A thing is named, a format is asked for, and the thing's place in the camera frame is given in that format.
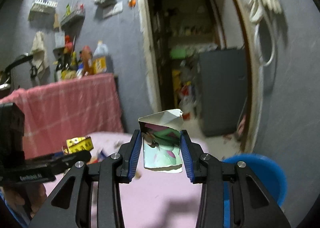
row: white shelf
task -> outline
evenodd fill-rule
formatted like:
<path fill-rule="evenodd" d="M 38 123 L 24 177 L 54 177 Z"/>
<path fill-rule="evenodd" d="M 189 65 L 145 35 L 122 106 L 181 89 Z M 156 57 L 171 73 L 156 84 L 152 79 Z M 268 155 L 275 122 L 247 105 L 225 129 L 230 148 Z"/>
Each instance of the white shelf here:
<path fill-rule="evenodd" d="M 58 2 L 55 1 L 44 2 L 43 0 L 34 0 L 30 9 L 28 20 L 33 20 L 33 12 L 41 12 L 46 14 L 54 13 L 57 5 Z"/>

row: blue gripper pad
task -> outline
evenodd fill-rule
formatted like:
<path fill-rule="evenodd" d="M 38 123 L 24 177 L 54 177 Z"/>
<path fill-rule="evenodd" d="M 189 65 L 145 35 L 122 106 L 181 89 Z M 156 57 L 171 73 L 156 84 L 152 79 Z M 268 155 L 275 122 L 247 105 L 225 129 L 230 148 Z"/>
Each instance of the blue gripper pad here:
<path fill-rule="evenodd" d="M 187 177 L 190 179 L 190 182 L 194 182 L 195 180 L 195 173 L 193 169 L 193 161 L 186 143 L 186 140 L 184 138 L 184 135 L 182 132 L 181 138 L 180 138 L 180 148 L 181 148 L 181 154 L 183 158 L 183 164 L 186 169 Z"/>
<path fill-rule="evenodd" d="M 131 182 L 132 178 L 134 177 L 134 175 L 136 174 L 141 147 L 142 147 L 142 136 L 141 136 L 141 131 L 139 131 L 139 134 L 138 134 L 137 139 L 134 143 L 132 154 L 131 154 L 131 157 L 129 160 L 128 178 L 129 178 L 130 182 Z"/>

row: metal screw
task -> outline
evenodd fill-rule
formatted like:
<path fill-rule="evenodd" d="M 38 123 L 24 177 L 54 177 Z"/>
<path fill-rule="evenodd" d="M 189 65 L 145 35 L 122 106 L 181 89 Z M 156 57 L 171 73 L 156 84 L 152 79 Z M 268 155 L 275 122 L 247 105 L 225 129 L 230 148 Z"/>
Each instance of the metal screw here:
<path fill-rule="evenodd" d="M 238 166 L 239 167 L 245 167 L 247 164 L 243 161 L 238 161 Z"/>
<path fill-rule="evenodd" d="M 203 154 L 201 155 L 201 159 L 203 159 L 203 160 L 208 160 L 209 158 L 211 158 L 211 155 L 208 154 L 208 153 L 203 153 Z"/>
<path fill-rule="evenodd" d="M 119 153 L 113 153 L 113 154 L 111 154 L 111 158 L 112 158 L 112 159 L 119 159 L 119 157 L 120 157 L 120 154 L 119 154 Z"/>
<path fill-rule="evenodd" d="M 78 161 L 76 163 L 76 167 L 83 167 L 83 165 L 84 165 L 83 161 Z"/>

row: gray refrigerator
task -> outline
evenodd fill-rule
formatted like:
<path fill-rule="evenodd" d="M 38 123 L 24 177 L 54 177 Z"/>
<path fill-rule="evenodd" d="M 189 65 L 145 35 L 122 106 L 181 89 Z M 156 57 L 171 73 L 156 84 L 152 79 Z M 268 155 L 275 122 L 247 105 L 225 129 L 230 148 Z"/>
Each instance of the gray refrigerator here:
<path fill-rule="evenodd" d="M 197 117 L 205 136 L 231 134 L 246 112 L 247 63 L 243 49 L 197 54 Z"/>

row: orange toy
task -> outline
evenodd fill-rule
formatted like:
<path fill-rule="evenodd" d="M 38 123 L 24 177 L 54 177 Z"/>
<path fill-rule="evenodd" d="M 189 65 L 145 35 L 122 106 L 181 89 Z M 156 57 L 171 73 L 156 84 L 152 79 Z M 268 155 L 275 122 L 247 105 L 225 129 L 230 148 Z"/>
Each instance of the orange toy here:
<path fill-rule="evenodd" d="M 137 0 L 129 0 L 128 5 L 130 8 L 134 8 L 137 4 Z"/>

